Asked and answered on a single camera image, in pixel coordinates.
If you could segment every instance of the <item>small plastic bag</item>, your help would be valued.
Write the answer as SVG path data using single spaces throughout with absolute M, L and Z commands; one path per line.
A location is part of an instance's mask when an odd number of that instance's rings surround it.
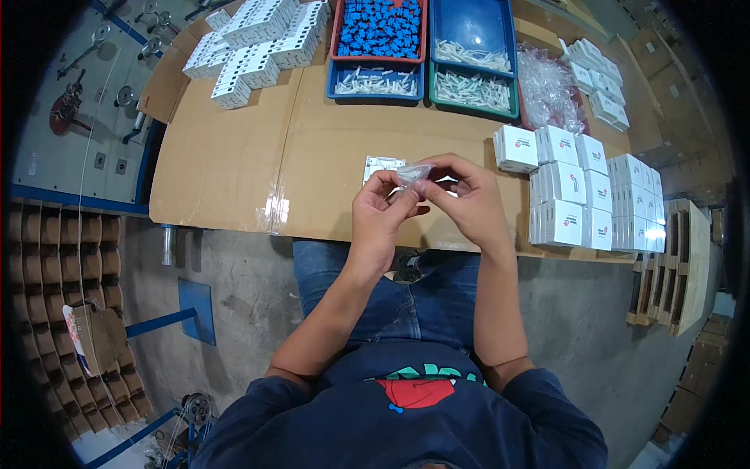
M 433 168 L 435 168 L 434 164 L 411 164 L 397 168 L 396 176 L 398 176 L 400 186 L 408 189 L 418 180 L 426 179 Z

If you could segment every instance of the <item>red plastic tray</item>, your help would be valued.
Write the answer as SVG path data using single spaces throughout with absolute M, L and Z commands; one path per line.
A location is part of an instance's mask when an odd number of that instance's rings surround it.
M 336 13 L 333 20 L 333 36 L 331 37 L 331 49 L 328 54 L 331 56 L 331 60 L 335 61 L 350 61 L 350 62 L 362 62 L 368 60 L 376 60 L 378 62 L 403 62 L 407 64 L 421 64 L 427 57 L 427 6 L 428 0 L 417 0 L 419 7 L 421 8 L 421 24 L 419 25 L 419 57 L 417 59 L 408 59 L 406 57 L 388 57 L 388 56 L 339 56 L 338 42 L 341 39 L 341 28 L 344 26 L 344 2 L 347 0 L 338 0 L 336 4 Z M 404 0 L 393 0 L 393 5 L 397 8 L 401 7 Z

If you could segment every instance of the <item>concrete floor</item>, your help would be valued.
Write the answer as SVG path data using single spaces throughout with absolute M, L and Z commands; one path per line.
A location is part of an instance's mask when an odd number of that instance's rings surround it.
M 161 265 L 161 229 L 129 218 L 121 244 L 125 321 L 179 309 L 177 278 L 211 285 L 217 347 L 171 326 L 130 340 L 157 415 L 189 392 L 224 410 L 260 377 L 302 319 L 291 242 L 267 235 L 184 230 L 177 267 Z M 718 251 L 712 251 L 716 265 Z M 678 338 L 629 326 L 632 267 L 520 258 L 530 356 L 604 432 L 610 466 L 627 467 L 649 440 L 682 372 L 698 323 Z M 709 282 L 713 305 L 716 276 Z

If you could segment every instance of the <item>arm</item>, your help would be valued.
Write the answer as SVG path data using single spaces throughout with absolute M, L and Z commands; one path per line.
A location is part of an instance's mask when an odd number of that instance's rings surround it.
M 434 164 L 430 179 L 450 176 L 458 182 L 420 181 L 418 191 L 440 207 L 458 229 L 481 249 L 474 309 L 474 351 L 486 367 L 487 384 L 497 392 L 534 365 L 518 304 L 518 266 L 503 211 L 497 179 L 489 170 L 457 155 L 422 161 Z M 455 192 L 453 197 L 446 191 Z
M 281 376 L 309 389 L 305 379 L 319 376 L 344 348 L 375 284 L 393 261 L 399 226 L 429 210 L 416 205 L 420 197 L 411 190 L 386 202 L 397 186 L 395 171 L 376 171 L 357 194 L 346 264 L 318 306 L 271 358 L 267 377 Z

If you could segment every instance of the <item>green plastic tray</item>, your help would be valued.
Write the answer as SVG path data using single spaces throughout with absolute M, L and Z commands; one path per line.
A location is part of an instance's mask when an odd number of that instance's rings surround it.
M 462 75 L 464 77 L 473 77 L 474 75 L 479 74 L 485 79 L 496 77 L 496 78 L 500 78 L 500 79 L 512 82 L 510 85 L 511 112 L 503 113 L 500 111 L 493 111 L 493 110 L 485 109 L 484 107 L 469 106 L 468 104 L 452 103 L 450 101 L 443 101 L 443 100 L 436 98 L 435 97 L 435 70 L 436 68 L 440 73 L 445 73 L 446 70 L 450 70 L 453 73 Z M 484 117 L 487 119 L 498 120 L 501 122 L 513 122 L 515 120 L 518 120 L 518 116 L 520 113 L 518 109 L 518 79 L 514 78 L 511 80 L 509 78 L 503 77 L 502 75 L 492 74 L 492 73 L 488 73 L 484 71 L 478 71 L 473 68 L 465 68 L 465 67 L 461 67 L 460 65 L 436 64 L 432 60 L 430 60 L 429 77 L 430 77 L 430 101 L 433 102 L 435 104 L 435 107 L 441 111 L 469 114 L 471 116 Z

